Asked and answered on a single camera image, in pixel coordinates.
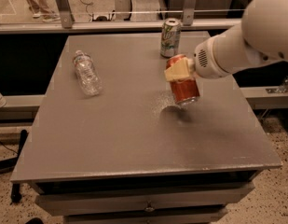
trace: drawer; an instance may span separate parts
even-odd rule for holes
[[[154,211],[176,207],[227,205],[237,203],[253,183],[203,187],[137,190],[133,192],[69,193],[37,196],[35,202],[52,216]]]
[[[210,223],[227,213],[221,206],[65,217],[65,224],[187,224]]]

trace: drawer knob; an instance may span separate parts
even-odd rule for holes
[[[151,213],[155,211],[155,208],[152,206],[150,202],[147,203],[147,207],[144,209],[145,212]]]

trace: terrazzo floor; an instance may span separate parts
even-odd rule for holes
[[[283,166],[256,177],[255,189],[239,203],[229,204],[228,214],[217,224],[288,224],[288,109],[272,110],[263,128]],[[0,140],[17,150],[22,129],[29,131],[30,126],[0,127]],[[14,155],[0,145],[0,160]],[[11,172],[0,174],[0,223],[24,224],[33,217],[40,217],[46,224],[62,223],[62,217],[52,217],[34,204],[36,193],[27,184],[21,185],[21,201],[11,203],[10,176]]]

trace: soda can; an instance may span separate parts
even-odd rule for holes
[[[171,57],[166,64],[166,69],[176,64],[179,60],[184,58],[185,55],[180,54]],[[189,103],[196,102],[199,98],[199,88],[197,81],[194,78],[186,80],[171,81],[171,92],[173,94],[174,102],[178,105],[188,105]]]
[[[164,21],[161,34],[161,55],[172,57],[178,54],[181,22],[175,18]]]

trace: white robotic arm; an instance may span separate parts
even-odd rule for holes
[[[279,61],[288,62],[288,0],[253,0],[241,24],[196,47],[193,70],[219,78]]]

